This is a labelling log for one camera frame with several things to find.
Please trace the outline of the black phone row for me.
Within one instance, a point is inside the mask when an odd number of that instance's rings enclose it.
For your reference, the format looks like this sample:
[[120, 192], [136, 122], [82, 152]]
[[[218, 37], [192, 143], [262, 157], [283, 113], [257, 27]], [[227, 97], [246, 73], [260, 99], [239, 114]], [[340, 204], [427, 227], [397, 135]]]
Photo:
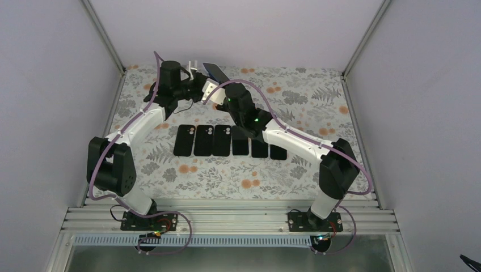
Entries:
[[209, 77], [212, 78], [217, 83], [222, 84], [230, 80], [218, 65], [204, 62], [203, 66], [205, 70], [208, 72]]
[[286, 160], [287, 150], [276, 145], [270, 145], [269, 157], [272, 160]]
[[267, 158], [269, 155], [269, 147], [268, 144], [252, 139], [251, 140], [251, 156], [253, 158]]

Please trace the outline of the black phone case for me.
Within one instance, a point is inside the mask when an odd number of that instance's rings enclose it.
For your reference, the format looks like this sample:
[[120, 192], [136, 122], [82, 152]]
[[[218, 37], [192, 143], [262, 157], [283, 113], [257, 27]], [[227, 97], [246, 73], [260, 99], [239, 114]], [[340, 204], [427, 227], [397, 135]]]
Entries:
[[213, 136], [213, 156], [229, 156], [231, 151], [231, 126], [216, 125]]
[[198, 125], [196, 128], [194, 156], [211, 156], [213, 148], [214, 126]]
[[173, 154], [175, 156], [189, 157], [195, 139], [196, 128], [194, 125], [180, 125], [178, 127]]

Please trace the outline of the teal phone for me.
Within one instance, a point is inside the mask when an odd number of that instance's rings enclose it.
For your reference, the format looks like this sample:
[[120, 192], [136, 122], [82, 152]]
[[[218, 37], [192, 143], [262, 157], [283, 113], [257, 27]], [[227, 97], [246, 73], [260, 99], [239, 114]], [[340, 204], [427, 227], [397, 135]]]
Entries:
[[237, 126], [232, 127], [232, 153], [234, 156], [247, 156], [249, 154], [249, 140], [244, 132]]

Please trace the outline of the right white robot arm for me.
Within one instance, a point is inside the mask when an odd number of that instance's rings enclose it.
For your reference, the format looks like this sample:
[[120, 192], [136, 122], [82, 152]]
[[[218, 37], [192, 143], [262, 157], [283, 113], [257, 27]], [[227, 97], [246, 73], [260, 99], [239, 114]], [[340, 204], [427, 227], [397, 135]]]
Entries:
[[246, 137], [283, 148], [318, 165], [320, 192], [306, 216], [311, 229], [324, 229], [333, 209], [348, 193], [362, 170], [350, 144], [343, 139], [325, 141], [290, 128], [270, 109], [257, 108], [250, 92], [239, 80], [207, 87], [203, 99], [211, 100], [227, 111]]

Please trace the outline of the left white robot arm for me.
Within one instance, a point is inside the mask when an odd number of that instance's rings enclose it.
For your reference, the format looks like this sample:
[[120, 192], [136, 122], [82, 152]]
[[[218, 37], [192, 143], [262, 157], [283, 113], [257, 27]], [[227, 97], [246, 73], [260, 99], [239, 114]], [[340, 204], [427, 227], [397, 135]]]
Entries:
[[156, 204], [136, 183], [133, 151], [158, 125], [177, 109], [178, 102], [199, 102], [209, 77], [196, 68], [184, 68], [176, 61], [157, 66], [157, 78], [140, 109], [119, 130], [104, 138], [94, 137], [88, 144], [88, 197], [98, 201], [112, 198], [145, 230], [158, 221]]

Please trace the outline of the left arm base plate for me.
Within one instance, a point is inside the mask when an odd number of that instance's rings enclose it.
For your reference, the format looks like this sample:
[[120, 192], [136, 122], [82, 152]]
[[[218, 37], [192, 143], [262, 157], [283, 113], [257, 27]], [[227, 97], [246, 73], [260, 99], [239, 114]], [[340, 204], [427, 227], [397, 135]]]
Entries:
[[165, 232], [176, 231], [178, 222], [177, 214], [165, 214], [154, 218], [141, 218], [125, 212], [122, 218], [120, 229], [122, 231], [146, 231], [146, 232]]

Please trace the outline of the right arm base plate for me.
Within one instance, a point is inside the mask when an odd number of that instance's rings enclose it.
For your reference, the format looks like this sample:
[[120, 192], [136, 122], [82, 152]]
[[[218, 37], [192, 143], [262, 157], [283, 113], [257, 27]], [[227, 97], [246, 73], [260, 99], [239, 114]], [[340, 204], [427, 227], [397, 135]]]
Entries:
[[326, 219], [315, 216], [310, 211], [293, 209], [287, 213], [290, 232], [342, 232], [340, 213], [331, 212]]

